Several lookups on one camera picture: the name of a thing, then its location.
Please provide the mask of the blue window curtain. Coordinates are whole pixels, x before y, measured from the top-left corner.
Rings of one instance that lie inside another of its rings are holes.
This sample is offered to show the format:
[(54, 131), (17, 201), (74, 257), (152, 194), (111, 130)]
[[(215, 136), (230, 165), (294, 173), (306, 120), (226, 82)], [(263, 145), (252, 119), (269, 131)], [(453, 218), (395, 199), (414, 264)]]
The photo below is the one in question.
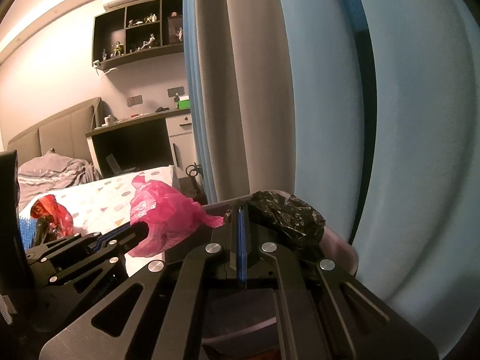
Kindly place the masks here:
[(295, 185), (441, 359), (479, 357), (479, 0), (280, 0)]

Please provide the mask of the red snack wrapper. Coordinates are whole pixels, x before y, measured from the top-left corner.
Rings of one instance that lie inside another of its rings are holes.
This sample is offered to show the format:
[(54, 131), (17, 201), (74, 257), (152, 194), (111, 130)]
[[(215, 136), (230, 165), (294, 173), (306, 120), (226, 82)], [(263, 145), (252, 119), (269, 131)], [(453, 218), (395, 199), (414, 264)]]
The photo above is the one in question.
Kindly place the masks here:
[(30, 216), (37, 221), (33, 242), (35, 246), (72, 236), (74, 233), (72, 215), (57, 202), (53, 194), (38, 198), (30, 209)]

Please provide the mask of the dark desk with drawers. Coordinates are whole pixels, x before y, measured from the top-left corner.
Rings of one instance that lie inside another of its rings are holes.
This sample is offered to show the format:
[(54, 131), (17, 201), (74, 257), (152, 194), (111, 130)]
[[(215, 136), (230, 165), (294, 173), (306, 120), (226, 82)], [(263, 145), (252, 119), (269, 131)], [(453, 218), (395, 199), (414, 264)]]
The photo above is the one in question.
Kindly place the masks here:
[(197, 163), (189, 109), (155, 112), (86, 133), (93, 164), (104, 177), (173, 165), (179, 178)]

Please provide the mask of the purple trash bin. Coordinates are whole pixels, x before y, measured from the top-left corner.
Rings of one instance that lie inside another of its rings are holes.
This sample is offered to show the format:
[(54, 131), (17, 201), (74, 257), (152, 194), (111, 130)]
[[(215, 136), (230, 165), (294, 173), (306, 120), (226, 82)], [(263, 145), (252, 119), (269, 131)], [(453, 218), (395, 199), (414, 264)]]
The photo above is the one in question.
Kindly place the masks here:
[[(217, 205), (232, 205), (236, 200), (208, 204), (209, 215)], [(212, 231), (206, 226), (198, 235), (185, 240), (167, 252), (174, 262), (194, 247), (212, 242)], [(198, 359), (306, 359), (317, 358), (324, 349), (320, 324), (307, 290), (307, 277), (325, 258), (353, 274), (357, 256), (340, 236), (326, 228), (318, 250), (291, 250), (277, 244), (270, 258), (274, 276), (248, 281), (219, 277), (224, 255), (208, 263), (207, 282), (202, 289), (201, 310), (193, 330), (200, 332)]]

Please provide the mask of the grey striped blanket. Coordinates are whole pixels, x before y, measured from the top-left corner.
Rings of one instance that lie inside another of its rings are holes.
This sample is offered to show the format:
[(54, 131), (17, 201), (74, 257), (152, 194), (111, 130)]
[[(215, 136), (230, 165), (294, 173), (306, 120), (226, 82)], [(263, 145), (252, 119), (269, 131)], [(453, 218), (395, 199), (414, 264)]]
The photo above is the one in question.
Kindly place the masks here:
[(19, 166), (19, 211), (37, 195), (101, 180), (101, 174), (87, 160), (70, 158), (49, 150)]

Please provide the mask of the white cup on desk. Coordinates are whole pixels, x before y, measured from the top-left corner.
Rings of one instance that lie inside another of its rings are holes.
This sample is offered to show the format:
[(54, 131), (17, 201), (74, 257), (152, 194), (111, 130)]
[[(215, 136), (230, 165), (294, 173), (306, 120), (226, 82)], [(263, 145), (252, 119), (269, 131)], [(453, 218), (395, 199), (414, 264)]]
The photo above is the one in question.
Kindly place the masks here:
[(108, 115), (104, 118), (104, 121), (106, 126), (114, 125), (116, 122), (116, 117), (113, 115)]

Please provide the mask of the grey window curtain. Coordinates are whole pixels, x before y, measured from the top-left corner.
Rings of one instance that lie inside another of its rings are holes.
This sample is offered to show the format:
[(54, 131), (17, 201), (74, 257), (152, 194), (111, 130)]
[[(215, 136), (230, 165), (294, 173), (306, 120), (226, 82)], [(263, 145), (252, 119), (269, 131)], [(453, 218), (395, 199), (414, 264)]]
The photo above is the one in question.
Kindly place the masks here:
[(195, 137), (211, 202), (295, 185), (295, 110), (280, 0), (185, 0)]

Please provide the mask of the pink plastic bag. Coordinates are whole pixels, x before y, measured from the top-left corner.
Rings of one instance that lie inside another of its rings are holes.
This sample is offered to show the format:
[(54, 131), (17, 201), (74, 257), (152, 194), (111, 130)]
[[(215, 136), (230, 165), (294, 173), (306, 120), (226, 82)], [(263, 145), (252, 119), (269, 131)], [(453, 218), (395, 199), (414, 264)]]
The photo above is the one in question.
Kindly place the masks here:
[(191, 197), (160, 180), (147, 180), (137, 175), (132, 180), (135, 189), (130, 202), (130, 222), (144, 222), (147, 237), (128, 252), (133, 258), (150, 258), (183, 242), (202, 225), (219, 228), (221, 216), (207, 214)]

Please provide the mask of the dark wall shelf unit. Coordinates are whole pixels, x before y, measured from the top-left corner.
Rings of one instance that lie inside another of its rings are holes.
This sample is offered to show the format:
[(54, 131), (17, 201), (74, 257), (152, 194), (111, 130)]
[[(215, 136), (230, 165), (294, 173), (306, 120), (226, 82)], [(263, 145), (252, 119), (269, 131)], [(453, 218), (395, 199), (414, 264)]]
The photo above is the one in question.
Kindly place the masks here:
[(96, 16), (92, 66), (107, 72), (127, 63), (182, 53), (182, 13), (183, 0), (151, 0)]

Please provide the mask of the green white box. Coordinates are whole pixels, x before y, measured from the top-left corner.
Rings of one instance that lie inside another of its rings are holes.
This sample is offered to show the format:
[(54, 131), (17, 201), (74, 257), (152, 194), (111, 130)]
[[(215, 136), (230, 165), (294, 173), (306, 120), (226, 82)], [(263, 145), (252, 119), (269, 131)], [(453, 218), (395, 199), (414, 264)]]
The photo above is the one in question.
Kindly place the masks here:
[(176, 107), (179, 110), (190, 109), (190, 98), (188, 95), (177, 96), (176, 97)]

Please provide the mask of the black plastic bag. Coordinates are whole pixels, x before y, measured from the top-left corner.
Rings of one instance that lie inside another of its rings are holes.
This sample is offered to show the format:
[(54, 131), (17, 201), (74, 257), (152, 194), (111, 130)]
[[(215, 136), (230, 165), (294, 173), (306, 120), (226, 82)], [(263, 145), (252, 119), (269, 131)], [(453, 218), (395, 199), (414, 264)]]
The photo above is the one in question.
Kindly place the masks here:
[(291, 250), (318, 250), (326, 221), (311, 205), (295, 195), (277, 191), (258, 191), (236, 200), (224, 214), (224, 222), (234, 211), (246, 213), (245, 233), (252, 243), (275, 242)]

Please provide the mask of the grey upholstered headboard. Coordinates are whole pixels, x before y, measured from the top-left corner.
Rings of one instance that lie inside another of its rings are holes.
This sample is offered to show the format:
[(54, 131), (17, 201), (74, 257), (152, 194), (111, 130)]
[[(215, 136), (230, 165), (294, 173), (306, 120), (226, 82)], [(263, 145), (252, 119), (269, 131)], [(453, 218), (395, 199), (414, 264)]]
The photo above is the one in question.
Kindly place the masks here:
[(7, 150), (16, 150), (18, 164), (53, 150), (58, 155), (92, 162), (86, 134), (103, 122), (103, 100), (94, 97), (56, 113), (14, 136)]

